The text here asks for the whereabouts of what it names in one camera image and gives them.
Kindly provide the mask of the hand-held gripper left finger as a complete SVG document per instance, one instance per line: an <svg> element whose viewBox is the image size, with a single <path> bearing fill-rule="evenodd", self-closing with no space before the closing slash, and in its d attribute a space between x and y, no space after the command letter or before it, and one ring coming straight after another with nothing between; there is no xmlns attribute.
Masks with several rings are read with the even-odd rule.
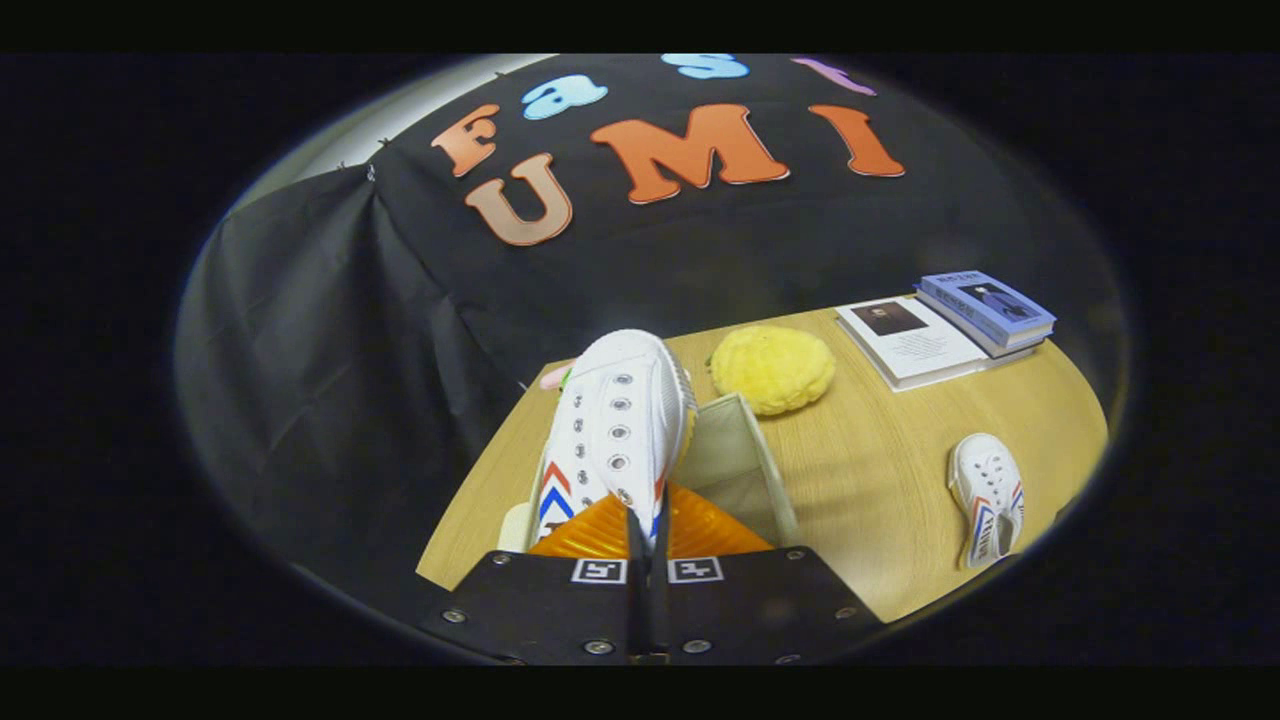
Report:
<svg viewBox="0 0 1280 720"><path fill-rule="evenodd" d="M494 664L616 665L643 647L645 566L494 550L419 614L419 629Z"/></svg>

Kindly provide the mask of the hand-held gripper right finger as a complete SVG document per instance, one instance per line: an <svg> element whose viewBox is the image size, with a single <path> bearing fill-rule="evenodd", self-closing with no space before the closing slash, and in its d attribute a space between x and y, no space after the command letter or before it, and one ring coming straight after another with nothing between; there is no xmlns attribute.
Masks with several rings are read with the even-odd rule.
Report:
<svg viewBox="0 0 1280 720"><path fill-rule="evenodd" d="M673 664L804 665L851 657L886 624L806 546L772 546L680 486L666 497L650 632Z"/></svg>

